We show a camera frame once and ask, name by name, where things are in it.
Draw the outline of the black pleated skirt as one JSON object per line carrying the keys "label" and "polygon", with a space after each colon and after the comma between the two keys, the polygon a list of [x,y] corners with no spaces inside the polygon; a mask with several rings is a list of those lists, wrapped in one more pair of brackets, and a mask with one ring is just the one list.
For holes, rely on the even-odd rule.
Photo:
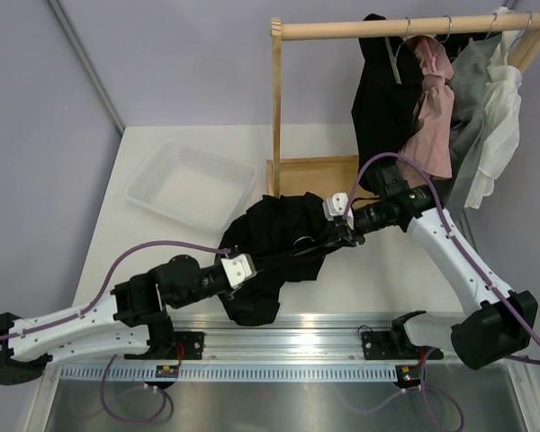
{"label": "black pleated skirt", "polygon": [[[220,247],[249,254],[257,271],[232,299],[219,297],[230,320],[245,327],[271,324],[284,284],[318,279],[326,255],[341,248],[331,243],[333,224],[322,203],[314,193],[265,195],[229,225]],[[302,236],[314,238],[316,246],[294,255],[293,242]]]}

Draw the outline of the metal skirt hanger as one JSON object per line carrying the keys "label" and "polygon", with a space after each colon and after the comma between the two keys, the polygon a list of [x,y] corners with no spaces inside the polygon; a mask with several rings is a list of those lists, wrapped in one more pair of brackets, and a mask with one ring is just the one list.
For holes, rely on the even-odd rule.
{"label": "metal skirt hanger", "polygon": [[297,238],[292,244],[293,254],[301,254],[307,250],[310,250],[316,246],[316,241],[310,236],[302,236]]}

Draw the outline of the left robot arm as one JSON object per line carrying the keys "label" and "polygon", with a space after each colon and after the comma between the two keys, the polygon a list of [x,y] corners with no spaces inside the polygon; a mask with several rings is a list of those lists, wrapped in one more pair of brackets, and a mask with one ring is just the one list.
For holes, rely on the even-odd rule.
{"label": "left robot arm", "polygon": [[180,255],[115,285],[93,304],[31,319],[2,313],[0,384],[28,383],[52,367],[77,360],[166,358],[176,349],[169,310],[233,294],[256,274],[247,254],[208,267]]}

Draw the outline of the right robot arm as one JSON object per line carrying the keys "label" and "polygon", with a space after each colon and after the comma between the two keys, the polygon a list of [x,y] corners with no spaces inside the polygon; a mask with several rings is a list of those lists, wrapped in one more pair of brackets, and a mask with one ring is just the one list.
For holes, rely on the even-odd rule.
{"label": "right robot arm", "polygon": [[381,197],[352,209],[346,193],[327,198],[327,221],[340,231],[339,245],[356,246],[365,235],[399,227],[429,255],[460,302],[463,316],[416,310],[394,319],[392,350],[412,356],[419,349],[453,352],[478,370],[514,358],[533,338],[538,304],[528,291],[516,292],[479,257],[428,185],[410,187],[396,166],[373,171]]}

